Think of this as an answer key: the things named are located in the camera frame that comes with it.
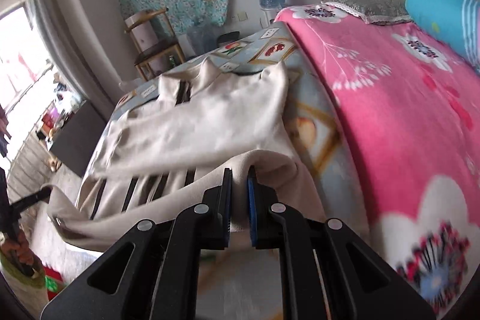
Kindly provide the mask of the person's left hand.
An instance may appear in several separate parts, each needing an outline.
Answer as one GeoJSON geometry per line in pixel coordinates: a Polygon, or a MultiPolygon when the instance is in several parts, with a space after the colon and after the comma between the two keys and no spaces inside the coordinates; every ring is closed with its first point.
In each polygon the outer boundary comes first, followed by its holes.
{"type": "Polygon", "coordinates": [[[32,266],[34,263],[34,253],[29,247],[29,242],[22,230],[19,230],[17,240],[4,238],[1,242],[1,252],[11,261],[13,255],[16,255],[20,263],[32,266]]]}

